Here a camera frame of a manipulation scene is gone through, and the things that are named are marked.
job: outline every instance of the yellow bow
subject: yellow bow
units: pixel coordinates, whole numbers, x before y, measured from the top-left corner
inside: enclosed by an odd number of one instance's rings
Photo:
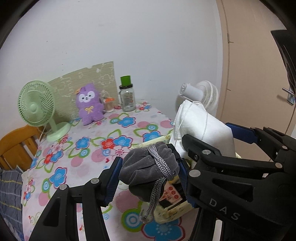
[[[92,112],[91,109],[93,109],[94,107],[93,106],[90,106],[90,107],[86,107],[85,110],[87,111],[87,113],[89,114],[90,112]]]

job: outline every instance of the green lid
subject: green lid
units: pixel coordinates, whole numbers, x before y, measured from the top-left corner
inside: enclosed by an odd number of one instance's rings
[[[131,85],[131,76],[127,75],[127,76],[122,76],[120,77],[121,80],[121,84],[123,87]]]

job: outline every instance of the white desk fan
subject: white desk fan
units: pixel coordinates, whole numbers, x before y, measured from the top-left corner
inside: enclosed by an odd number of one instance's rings
[[[219,99],[217,87],[209,81],[201,81],[195,87],[184,83],[179,90],[179,94],[189,101],[201,102],[209,113],[215,109]]]
[[[54,119],[54,94],[49,84],[34,80],[27,83],[18,97],[18,110],[22,119],[30,126],[43,126],[47,123],[51,131],[47,134],[48,142],[54,142],[62,138],[71,125],[62,122],[56,125]]]

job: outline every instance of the wooden chair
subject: wooden chair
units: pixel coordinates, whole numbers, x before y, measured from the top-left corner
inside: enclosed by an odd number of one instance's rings
[[[11,170],[18,165],[23,171],[29,169],[32,158],[24,149],[22,142],[35,155],[37,143],[33,136],[39,138],[40,135],[41,132],[36,127],[27,125],[4,136],[0,140],[0,167],[5,170]]]

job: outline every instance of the floral tablecloth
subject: floral tablecloth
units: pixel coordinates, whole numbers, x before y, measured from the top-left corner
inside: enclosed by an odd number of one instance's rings
[[[124,157],[132,145],[167,135],[173,129],[172,121],[146,102],[133,112],[106,113],[102,121],[87,126],[82,125],[80,119],[70,123],[72,127],[62,139],[41,142],[31,168],[23,175],[22,221],[26,241],[61,184],[83,185],[109,168],[116,156]],[[120,182],[113,201],[107,208],[102,208],[110,240],[189,239],[195,210],[170,223],[143,224],[139,221],[139,213],[146,207],[146,203],[133,196],[128,186]],[[86,240],[81,204],[77,204],[77,220],[79,239]]]

